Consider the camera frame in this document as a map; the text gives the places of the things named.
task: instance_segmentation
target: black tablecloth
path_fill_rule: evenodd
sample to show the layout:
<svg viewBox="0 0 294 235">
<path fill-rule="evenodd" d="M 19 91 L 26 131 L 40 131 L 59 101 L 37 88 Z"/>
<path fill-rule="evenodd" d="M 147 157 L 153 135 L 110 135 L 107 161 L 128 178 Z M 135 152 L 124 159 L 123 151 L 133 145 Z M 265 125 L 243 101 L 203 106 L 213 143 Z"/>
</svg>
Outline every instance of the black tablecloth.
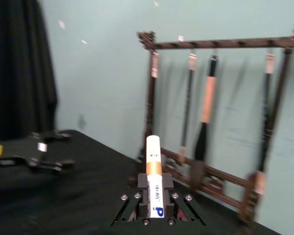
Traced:
<svg viewBox="0 0 294 235">
<path fill-rule="evenodd" d="M 49 144 L 48 155 L 75 160 L 73 171 L 53 176 L 20 167 L 0 169 L 0 235 L 86 235 L 111 222 L 122 194 L 135 192 L 126 187 L 134 168 L 131 158 L 78 131 L 65 132 L 72 140 Z M 179 184 L 175 190 L 190 192 Z M 212 226 L 235 234 L 235 213 L 203 196 L 196 200 Z M 261 226 L 257 230 L 254 234 L 275 234 Z"/>
</svg>

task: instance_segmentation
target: bolt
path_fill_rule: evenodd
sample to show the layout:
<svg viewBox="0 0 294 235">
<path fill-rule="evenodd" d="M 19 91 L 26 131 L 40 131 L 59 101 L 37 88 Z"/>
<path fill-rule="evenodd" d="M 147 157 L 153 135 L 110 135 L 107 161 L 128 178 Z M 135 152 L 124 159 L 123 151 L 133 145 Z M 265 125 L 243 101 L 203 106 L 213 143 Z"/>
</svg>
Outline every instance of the bolt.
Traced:
<svg viewBox="0 0 294 235">
<path fill-rule="evenodd" d="M 141 197 L 141 195 L 139 194 L 139 192 L 137 192 L 136 194 L 134 194 L 134 197 L 138 199 Z"/>
<path fill-rule="evenodd" d="M 123 201 L 125 201 L 125 200 L 127 199 L 127 196 L 124 194 L 124 195 L 121 196 L 121 199 L 122 199 Z"/>
<path fill-rule="evenodd" d="M 176 199 L 176 198 L 178 198 L 178 194 L 175 192 L 174 194 L 172 194 L 172 197 L 173 197 L 174 199 Z"/>
<path fill-rule="evenodd" d="M 185 196 L 185 199 L 188 200 L 188 201 L 191 201 L 193 199 L 193 197 L 188 194 L 188 195 Z"/>
<path fill-rule="evenodd" d="M 150 221 L 149 221 L 149 219 L 144 219 L 143 220 L 143 224 L 146 226 L 146 225 L 148 225 L 150 223 Z"/>
<path fill-rule="evenodd" d="M 174 225 L 175 224 L 175 220 L 174 219 L 168 219 L 168 224 L 169 225 Z"/>
</svg>

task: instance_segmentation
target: wall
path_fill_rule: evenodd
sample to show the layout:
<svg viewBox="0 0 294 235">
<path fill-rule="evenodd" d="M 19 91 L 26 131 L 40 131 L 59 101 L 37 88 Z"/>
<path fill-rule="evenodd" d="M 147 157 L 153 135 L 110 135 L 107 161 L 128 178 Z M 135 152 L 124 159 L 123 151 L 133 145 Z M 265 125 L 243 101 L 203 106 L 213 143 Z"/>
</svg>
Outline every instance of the wall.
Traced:
<svg viewBox="0 0 294 235">
<path fill-rule="evenodd" d="M 135 158 L 142 144 L 148 52 L 137 31 L 158 41 L 292 35 L 294 0 L 41 0 L 60 105 L 60 129 L 79 129 Z M 220 50 L 218 97 L 208 163 L 239 177 L 255 169 L 260 136 L 261 86 L 266 49 Z M 275 49 L 277 67 L 281 50 Z M 211 50 L 197 50 L 188 146 L 199 128 Z M 178 151 L 187 83 L 187 50 L 161 51 L 155 131 L 163 147 Z M 279 68 L 276 67 L 271 99 Z M 193 157 L 192 150 L 188 156 Z M 294 235 L 294 58 L 282 114 L 268 161 L 268 187 L 258 221 Z M 241 189 L 229 185 L 240 198 Z"/>
</svg>

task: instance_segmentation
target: gold band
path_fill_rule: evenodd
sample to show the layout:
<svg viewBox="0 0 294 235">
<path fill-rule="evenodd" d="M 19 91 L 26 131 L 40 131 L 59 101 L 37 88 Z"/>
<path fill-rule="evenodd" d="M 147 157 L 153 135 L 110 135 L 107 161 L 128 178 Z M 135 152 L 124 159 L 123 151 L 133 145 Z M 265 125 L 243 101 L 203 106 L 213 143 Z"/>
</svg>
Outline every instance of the gold band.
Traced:
<svg viewBox="0 0 294 235">
<path fill-rule="evenodd" d="M 162 166 L 160 162 L 150 162 L 146 164 L 147 175 L 162 175 Z"/>
</svg>

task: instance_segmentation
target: black curtain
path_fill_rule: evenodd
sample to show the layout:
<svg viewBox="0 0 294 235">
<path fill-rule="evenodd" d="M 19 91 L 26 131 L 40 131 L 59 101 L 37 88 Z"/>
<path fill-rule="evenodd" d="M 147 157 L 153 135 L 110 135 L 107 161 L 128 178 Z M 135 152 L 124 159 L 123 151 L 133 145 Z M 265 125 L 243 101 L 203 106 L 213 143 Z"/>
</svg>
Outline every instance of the black curtain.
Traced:
<svg viewBox="0 0 294 235">
<path fill-rule="evenodd" d="M 54 129 L 56 105 L 37 0 L 0 0 L 0 141 Z"/>
</svg>

